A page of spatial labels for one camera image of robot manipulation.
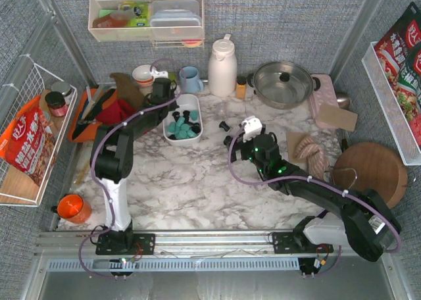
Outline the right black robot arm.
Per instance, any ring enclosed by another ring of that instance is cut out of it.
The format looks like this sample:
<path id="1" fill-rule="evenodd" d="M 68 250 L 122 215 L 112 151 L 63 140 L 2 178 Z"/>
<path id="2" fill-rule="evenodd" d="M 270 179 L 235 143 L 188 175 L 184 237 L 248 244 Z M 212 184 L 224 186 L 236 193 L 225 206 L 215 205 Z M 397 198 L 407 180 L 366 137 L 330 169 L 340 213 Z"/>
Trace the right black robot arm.
<path id="1" fill-rule="evenodd" d="M 309 201 L 338 217 L 347 243 L 360 257 L 375 262 L 384 253 L 400 251 L 401 226 L 377 191 L 344 189 L 307 174 L 282 158 L 273 133 L 248 140 L 236 137 L 232 149 L 255 166 L 260 185 Z"/>

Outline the red cloth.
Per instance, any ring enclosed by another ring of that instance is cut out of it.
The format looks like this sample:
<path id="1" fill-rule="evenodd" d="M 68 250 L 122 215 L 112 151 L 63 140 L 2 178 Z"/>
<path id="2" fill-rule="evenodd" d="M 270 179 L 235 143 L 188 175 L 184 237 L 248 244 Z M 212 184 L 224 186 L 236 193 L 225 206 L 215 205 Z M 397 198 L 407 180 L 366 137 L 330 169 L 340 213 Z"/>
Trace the red cloth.
<path id="1" fill-rule="evenodd" d="M 106 125 L 114 125 L 132 116 L 136 110 L 125 100 L 117 99 L 109 107 L 102 110 L 96 117 L 96 121 Z"/>

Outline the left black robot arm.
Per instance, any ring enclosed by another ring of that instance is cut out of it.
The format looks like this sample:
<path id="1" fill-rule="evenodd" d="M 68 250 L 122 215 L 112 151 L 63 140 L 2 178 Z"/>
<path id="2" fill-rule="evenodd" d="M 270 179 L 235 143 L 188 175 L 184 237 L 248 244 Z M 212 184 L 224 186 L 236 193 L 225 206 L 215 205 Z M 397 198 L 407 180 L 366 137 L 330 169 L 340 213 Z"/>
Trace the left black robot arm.
<path id="1" fill-rule="evenodd" d="M 131 116 L 98 127 L 91 153 L 91 177 L 103 190 L 108 231 L 124 232 L 132 223 L 126 195 L 134 162 L 134 141 L 156 128 L 178 105 L 176 83 L 157 78 L 152 92 Z"/>

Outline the white storage basket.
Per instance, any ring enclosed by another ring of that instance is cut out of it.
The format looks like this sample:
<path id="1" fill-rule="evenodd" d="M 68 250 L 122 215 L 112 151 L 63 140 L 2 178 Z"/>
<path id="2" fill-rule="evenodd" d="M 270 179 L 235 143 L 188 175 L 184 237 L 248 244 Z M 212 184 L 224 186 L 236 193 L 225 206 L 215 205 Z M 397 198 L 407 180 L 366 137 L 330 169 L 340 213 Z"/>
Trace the white storage basket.
<path id="1" fill-rule="evenodd" d="M 177 101 L 178 108 L 163 120 L 163 134 L 173 146 L 187 147 L 199 143 L 203 123 L 199 100 L 192 94 L 183 94 Z"/>

